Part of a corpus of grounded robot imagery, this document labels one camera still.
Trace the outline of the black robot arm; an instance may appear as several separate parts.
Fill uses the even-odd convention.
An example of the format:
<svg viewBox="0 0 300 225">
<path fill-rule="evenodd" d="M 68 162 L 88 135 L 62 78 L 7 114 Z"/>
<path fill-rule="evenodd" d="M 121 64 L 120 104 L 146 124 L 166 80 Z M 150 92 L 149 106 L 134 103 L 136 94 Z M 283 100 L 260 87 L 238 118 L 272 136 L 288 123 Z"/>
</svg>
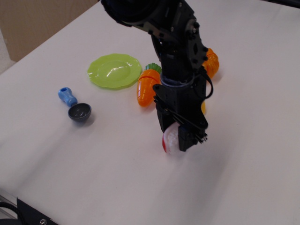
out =
<svg viewBox="0 0 300 225">
<path fill-rule="evenodd" d="M 162 68 L 160 83 L 153 86 L 162 131 L 178 123 L 181 151 L 205 141 L 208 123 L 201 106 L 211 96 L 206 91 L 211 79 L 203 67 L 208 49 L 192 8 L 183 0 L 104 0 L 102 5 L 117 23 L 152 38 Z"/>
</svg>

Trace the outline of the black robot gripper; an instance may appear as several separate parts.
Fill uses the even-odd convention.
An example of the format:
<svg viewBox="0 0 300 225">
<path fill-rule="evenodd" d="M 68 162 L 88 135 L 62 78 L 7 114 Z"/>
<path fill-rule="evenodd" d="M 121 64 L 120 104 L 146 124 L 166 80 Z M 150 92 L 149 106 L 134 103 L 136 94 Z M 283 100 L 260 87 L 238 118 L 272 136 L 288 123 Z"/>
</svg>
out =
<svg viewBox="0 0 300 225">
<path fill-rule="evenodd" d="M 180 151 L 187 151 L 207 140 L 205 129 L 208 123 L 201 111 L 201 104 L 206 98 L 206 79 L 203 76 L 193 77 L 182 85 L 162 82 L 154 85 L 153 90 L 162 132 L 174 122 L 181 124 L 178 128 Z"/>
</svg>

